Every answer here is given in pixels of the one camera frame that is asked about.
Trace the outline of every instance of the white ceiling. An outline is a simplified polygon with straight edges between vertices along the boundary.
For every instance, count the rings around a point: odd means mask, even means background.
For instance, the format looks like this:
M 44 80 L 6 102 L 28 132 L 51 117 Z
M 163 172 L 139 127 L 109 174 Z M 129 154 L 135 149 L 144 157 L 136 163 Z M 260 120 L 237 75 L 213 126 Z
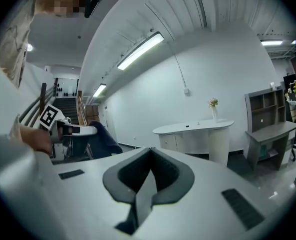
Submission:
M 90 18 L 83 14 L 78 18 L 36 15 L 28 38 L 34 50 L 28 53 L 27 61 L 39 67 L 81 67 L 95 31 L 117 1 L 102 0 Z
M 244 20 L 261 40 L 286 40 L 268 47 L 271 58 L 290 58 L 296 21 L 280 0 L 103 0 L 90 19 L 38 15 L 29 42 L 35 50 L 29 62 L 82 65 L 79 89 L 85 101 L 101 83 L 111 86 L 127 74 L 116 65 L 121 55 L 160 31 L 166 42 L 197 29 L 215 31 L 218 24 Z
M 101 83 L 109 88 L 127 74 L 116 68 L 121 55 L 148 37 L 150 29 L 160 31 L 169 42 L 196 29 L 215 31 L 218 24 L 236 20 L 244 20 L 261 40 L 285 40 L 267 48 L 271 58 L 293 56 L 296 21 L 280 0 L 120 0 L 93 37 L 79 88 L 92 97 Z M 85 97 L 92 103 L 99 99 Z

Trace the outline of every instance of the white wall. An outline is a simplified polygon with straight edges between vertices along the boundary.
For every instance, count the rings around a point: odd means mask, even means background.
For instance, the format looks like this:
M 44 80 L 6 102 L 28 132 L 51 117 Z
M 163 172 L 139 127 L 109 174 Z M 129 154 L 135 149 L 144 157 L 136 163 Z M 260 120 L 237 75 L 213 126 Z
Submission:
M 68 66 L 51 66 L 51 73 L 54 78 L 64 78 L 64 79 L 78 79 L 80 75 L 81 68 L 79 67 L 68 67 Z
M 278 83 L 284 82 L 283 77 L 286 77 L 287 73 L 295 74 L 292 62 L 289 59 L 273 59 L 272 63 L 278 75 Z
M 20 104 L 19 91 L 0 69 L 0 135 L 9 134 Z
M 59 88 L 62 88 L 62 91 L 57 92 L 57 98 L 74 98 L 73 93 L 76 94 L 77 90 L 77 80 L 76 79 L 64 79 L 58 78 Z
M 171 44 L 171 50 L 177 54 L 190 95 L 183 93 L 178 65 L 169 47 L 163 43 L 151 49 L 126 69 L 128 79 L 119 79 L 107 90 L 110 97 L 101 105 L 110 104 L 118 142 L 159 147 L 153 129 L 210 119 L 208 100 L 215 97 L 219 100 L 219 117 L 235 121 L 230 127 L 230 150 L 246 149 L 244 94 L 268 89 L 270 82 L 278 79 L 257 36 L 238 21 L 218 26 L 216 32 L 200 30 L 182 37 Z M 136 72 L 140 71 L 145 72 L 138 76 Z M 208 152 L 206 135 L 197 139 L 199 144 L 192 145 L 190 152 Z
M 53 86 L 54 78 L 52 73 L 26 62 L 19 87 L 21 100 L 19 113 L 24 112 L 40 96 L 42 83 L 47 84 L 47 90 Z

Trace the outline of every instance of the black chair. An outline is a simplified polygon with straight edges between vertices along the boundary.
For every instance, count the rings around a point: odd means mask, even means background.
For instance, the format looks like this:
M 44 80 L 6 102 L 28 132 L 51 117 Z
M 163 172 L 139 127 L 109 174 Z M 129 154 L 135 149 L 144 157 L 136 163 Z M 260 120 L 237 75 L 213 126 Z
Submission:
M 287 121 L 289 122 L 293 122 L 292 120 L 292 115 L 291 115 L 291 110 L 290 110 L 290 105 L 286 100 L 286 117 L 287 117 Z M 296 154 L 294 153 L 294 150 L 292 149 L 292 154 L 293 154 L 293 161 L 296 160 Z

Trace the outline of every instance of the staircase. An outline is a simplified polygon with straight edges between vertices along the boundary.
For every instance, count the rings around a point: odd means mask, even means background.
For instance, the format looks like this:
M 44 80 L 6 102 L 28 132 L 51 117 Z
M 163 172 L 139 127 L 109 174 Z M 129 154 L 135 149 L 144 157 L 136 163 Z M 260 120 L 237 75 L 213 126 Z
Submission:
M 56 98 L 52 105 L 60 109 L 65 117 L 71 118 L 73 125 L 79 124 L 76 98 Z

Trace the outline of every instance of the ceiling light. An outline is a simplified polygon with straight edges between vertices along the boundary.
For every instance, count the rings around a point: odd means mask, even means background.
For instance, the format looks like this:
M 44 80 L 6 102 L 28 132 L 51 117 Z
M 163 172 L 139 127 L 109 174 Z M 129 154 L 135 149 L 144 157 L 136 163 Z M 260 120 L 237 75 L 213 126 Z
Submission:
M 27 44 L 27 51 L 30 52 L 30 51 L 32 51 L 32 49 L 33 49 L 32 45 L 28 43 Z
M 101 84 L 93 96 L 98 97 L 100 95 L 100 93 L 103 91 L 103 89 L 106 88 L 106 86 L 107 86 L 106 84 Z
M 118 69 L 125 70 L 131 63 L 138 59 L 141 55 L 151 49 L 153 46 L 164 40 L 160 32 L 154 33 L 144 42 L 142 42 L 135 50 L 133 50 L 119 65 Z
M 283 41 L 262 41 L 263 46 L 279 46 Z

